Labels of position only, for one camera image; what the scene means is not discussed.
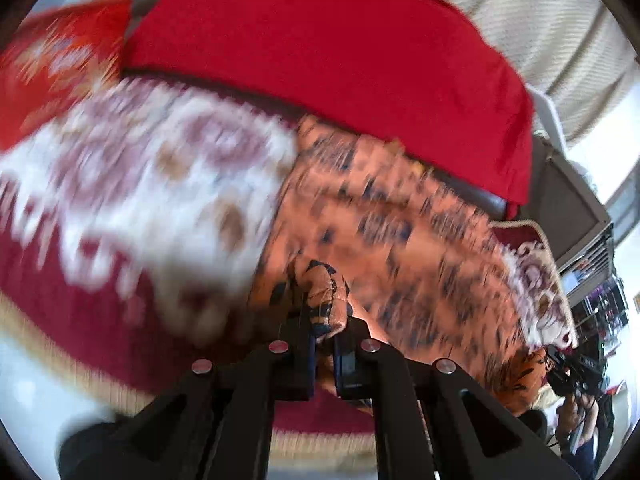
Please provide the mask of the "orange black floral garment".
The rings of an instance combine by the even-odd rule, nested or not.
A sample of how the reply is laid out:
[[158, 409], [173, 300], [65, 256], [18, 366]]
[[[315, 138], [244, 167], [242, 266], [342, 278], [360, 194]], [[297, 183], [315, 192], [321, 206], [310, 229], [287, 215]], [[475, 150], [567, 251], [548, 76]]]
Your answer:
[[544, 381], [510, 266], [487, 214], [397, 148], [322, 124], [297, 129], [298, 157], [250, 291], [255, 308], [306, 272], [408, 358], [448, 358], [513, 411]]

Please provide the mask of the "cluttered shelf unit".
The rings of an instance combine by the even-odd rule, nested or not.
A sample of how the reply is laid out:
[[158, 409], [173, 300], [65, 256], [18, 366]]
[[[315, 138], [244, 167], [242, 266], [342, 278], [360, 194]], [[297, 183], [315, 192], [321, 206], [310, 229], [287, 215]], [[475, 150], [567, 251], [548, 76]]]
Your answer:
[[600, 342], [614, 352], [628, 325], [628, 302], [614, 264], [614, 226], [610, 224], [561, 272], [580, 346]]

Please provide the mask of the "red patterned pillow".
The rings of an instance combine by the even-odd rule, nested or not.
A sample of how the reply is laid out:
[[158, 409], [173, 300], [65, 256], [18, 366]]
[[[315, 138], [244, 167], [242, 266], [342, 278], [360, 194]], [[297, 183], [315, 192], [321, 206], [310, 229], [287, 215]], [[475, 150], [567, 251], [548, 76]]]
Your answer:
[[1, 52], [1, 148], [120, 78], [131, 0], [90, 0], [25, 18]]

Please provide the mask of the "red white floral blanket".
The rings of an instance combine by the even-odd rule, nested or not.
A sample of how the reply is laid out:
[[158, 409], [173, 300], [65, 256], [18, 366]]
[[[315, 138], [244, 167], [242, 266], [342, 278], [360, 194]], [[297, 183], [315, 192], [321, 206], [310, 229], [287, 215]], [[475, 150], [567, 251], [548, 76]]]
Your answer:
[[[334, 336], [360, 318], [332, 274], [288, 278], [272, 304], [250, 304], [298, 125], [144, 78], [46, 122], [1, 156], [2, 330], [125, 415], [196, 359], [231, 362], [276, 338], [299, 310], [330, 370]], [[547, 374], [546, 347], [577, 344], [548, 242], [533, 222], [489, 221]], [[498, 400], [518, 414], [538, 391], [521, 411]]]

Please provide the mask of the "cream dotted curtain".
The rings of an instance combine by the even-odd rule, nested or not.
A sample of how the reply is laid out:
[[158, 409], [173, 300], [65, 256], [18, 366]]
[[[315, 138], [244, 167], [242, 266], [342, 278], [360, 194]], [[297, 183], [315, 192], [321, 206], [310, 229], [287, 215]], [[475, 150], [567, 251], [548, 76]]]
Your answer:
[[601, 0], [447, 0], [528, 83], [575, 145], [639, 80], [636, 51]]

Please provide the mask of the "plain red pillow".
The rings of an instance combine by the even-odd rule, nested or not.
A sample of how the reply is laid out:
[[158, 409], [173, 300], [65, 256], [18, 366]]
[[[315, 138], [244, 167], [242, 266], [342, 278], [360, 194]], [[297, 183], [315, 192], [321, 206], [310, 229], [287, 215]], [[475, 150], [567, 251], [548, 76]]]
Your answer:
[[272, 96], [528, 200], [532, 100], [445, 0], [158, 0], [124, 62]]

